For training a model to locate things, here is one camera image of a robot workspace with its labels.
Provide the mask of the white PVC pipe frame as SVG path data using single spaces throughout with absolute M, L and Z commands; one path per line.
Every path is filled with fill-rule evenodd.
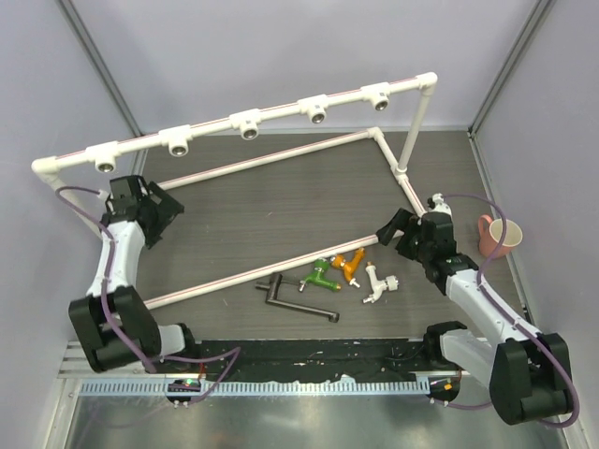
M 111 173 L 116 168 L 118 157 L 133 152 L 141 152 L 157 147 L 165 147 L 174 157 L 182 157 L 189 151 L 189 144 L 196 138 L 216 134 L 219 132 L 237 130 L 245 140 L 252 140 L 259 134 L 259 125 L 276 119 L 294 115 L 305 115 L 312 123 L 322 123 L 327 116 L 330 107 L 338 107 L 357 102 L 369 102 L 377 110 L 385 109 L 388 100 L 393 94 L 409 91 L 418 91 L 420 100 L 416 113 L 411 122 L 406 140 L 399 156 L 394 155 L 385 139 L 383 131 L 378 127 L 371 127 L 355 133 L 343 135 L 336 138 L 318 141 L 301 147 L 275 152 L 254 159 L 234 163 L 224 167 L 218 167 L 204 172 L 199 172 L 178 179 L 164 181 L 158 185 L 167 191 L 198 183 L 224 177 L 225 175 L 242 172 L 256 167 L 274 164 L 287 159 L 300 157 L 305 154 L 324 151 L 345 144 L 370 139 L 375 142 L 384 155 L 389 165 L 391 174 L 401 187 L 410 205 L 417 214 L 422 214 L 424 207 L 417 197 L 411 182 L 407 176 L 408 162 L 416 145 L 416 139 L 422 125 L 427 107 L 435 90 L 438 77 L 433 72 L 416 75 L 405 80 L 393 82 L 380 82 L 360 87 L 356 90 L 337 94 L 321 94 L 303 98 L 294 103 L 270 107 L 266 109 L 248 109 L 230 115 L 227 118 L 214 120 L 206 123 L 186 124 L 157 133 L 133 138 L 124 141 L 111 141 L 94 145 L 80 152 L 73 152 L 61 156 L 50 156 L 33 161 L 31 168 L 33 172 L 62 199 L 66 200 L 80 218 L 102 238 L 97 223 L 83 209 L 78 199 L 70 194 L 70 187 L 66 186 L 60 179 L 62 170 L 83 164 L 92 164 L 101 173 Z

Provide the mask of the dark metal long faucet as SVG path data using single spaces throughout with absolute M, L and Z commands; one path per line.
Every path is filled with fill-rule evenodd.
M 279 307 L 291 311 L 311 314 L 326 318 L 330 323 L 336 324 L 340 320 L 340 314 L 336 311 L 329 311 L 317 307 L 312 307 L 298 302 L 280 299 L 280 290 L 284 284 L 292 286 L 298 285 L 297 282 L 287 280 L 282 273 L 274 272 L 267 281 L 256 281 L 255 289 L 266 293 L 265 303 L 274 307 Z

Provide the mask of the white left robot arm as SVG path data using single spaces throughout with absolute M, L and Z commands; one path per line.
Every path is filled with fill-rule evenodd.
M 84 297 L 68 316 L 91 369 L 105 372 L 142 362 L 149 372 L 159 358 L 178 372 L 192 371 L 199 350 L 183 323 L 160 326 L 136 289 L 139 256 L 151 249 L 184 206 L 140 175 L 110 181 L 106 211 L 97 223 L 102 250 Z

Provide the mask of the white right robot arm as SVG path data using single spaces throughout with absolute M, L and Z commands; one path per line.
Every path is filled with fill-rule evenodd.
M 447 206 L 422 216 L 400 209 L 377 230 L 387 245 L 401 232 L 396 251 L 424 268 L 427 279 L 457 304 L 485 339 L 464 325 L 428 328 L 422 347 L 433 369 L 450 363 L 469 371 L 489 390 L 495 412 L 508 425 L 568 415 L 575 421 L 579 399 L 571 379 L 567 344 L 557 333 L 544 334 L 522 319 L 485 281 L 477 264 L 459 253 Z

